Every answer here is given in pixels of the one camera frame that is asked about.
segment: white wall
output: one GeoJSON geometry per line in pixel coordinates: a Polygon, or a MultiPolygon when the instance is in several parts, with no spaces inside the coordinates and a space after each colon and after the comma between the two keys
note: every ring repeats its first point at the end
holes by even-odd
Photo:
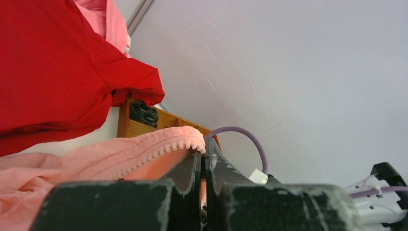
{"type": "MultiPolygon", "coordinates": [[[[388,161],[408,180],[408,1],[158,0],[132,41],[166,109],[250,130],[277,179],[346,186],[388,161]]],[[[261,168],[249,140],[219,137],[261,168]]]]}

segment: wooden drawer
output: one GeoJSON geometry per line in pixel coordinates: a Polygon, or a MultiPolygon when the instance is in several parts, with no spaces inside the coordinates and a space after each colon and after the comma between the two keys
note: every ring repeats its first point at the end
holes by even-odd
{"type": "MultiPolygon", "coordinates": [[[[157,108],[157,112],[159,115],[159,120],[157,121],[157,128],[153,128],[148,125],[136,122],[134,120],[129,119],[130,103],[133,103],[133,102],[137,102],[137,100],[128,98],[126,102],[120,106],[119,121],[118,121],[118,126],[117,126],[117,136],[118,137],[131,138],[131,137],[139,136],[141,134],[156,131],[158,129],[169,128],[169,127],[182,127],[182,126],[191,126],[193,128],[196,128],[203,135],[206,135],[211,131],[197,124],[194,124],[188,120],[185,120],[176,115],[163,111],[159,108],[157,108]]],[[[213,136],[213,138],[216,140],[218,146],[220,147],[217,136],[213,136]]]]}

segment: pink fabric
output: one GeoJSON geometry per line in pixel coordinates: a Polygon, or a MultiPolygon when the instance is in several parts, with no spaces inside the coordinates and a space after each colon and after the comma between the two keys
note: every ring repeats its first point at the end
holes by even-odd
{"type": "Polygon", "coordinates": [[[158,179],[185,157],[190,146],[205,152],[203,135],[184,126],[75,148],[62,158],[45,153],[0,157],[1,230],[28,230],[42,200],[58,183],[158,179]]]}
{"type": "Polygon", "coordinates": [[[74,2],[93,31],[125,53],[128,29],[114,0],[74,0],[74,2]]]}

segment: white plastic part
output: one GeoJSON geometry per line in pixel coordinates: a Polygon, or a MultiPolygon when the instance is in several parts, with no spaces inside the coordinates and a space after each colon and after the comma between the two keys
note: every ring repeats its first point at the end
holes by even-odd
{"type": "Polygon", "coordinates": [[[249,179],[257,184],[266,184],[268,181],[268,176],[262,171],[255,169],[255,171],[253,171],[253,173],[249,176],[249,179]]]}
{"type": "Polygon", "coordinates": [[[379,191],[377,196],[372,195],[353,199],[361,221],[365,226],[381,223],[392,224],[401,221],[407,214],[407,211],[402,210],[397,204],[400,198],[395,192],[382,193],[381,188],[388,186],[389,184],[385,180],[378,180],[372,175],[345,188],[349,194],[371,189],[379,191]]]}

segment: metal bar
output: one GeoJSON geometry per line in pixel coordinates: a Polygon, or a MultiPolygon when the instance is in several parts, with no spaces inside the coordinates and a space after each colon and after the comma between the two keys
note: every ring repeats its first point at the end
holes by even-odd
{"type": "Polygon", "coordinates": [[[138,26],[142,22],[143,18],[147,14],[153,2],[154,0],[141,0],[139,2],[132,16],[127,22],[127,30],[128,30],[127,33],[129,34],[129,36],[132,37],[132,35],[135,33],[135,30],[138,28],[138,26]]]}

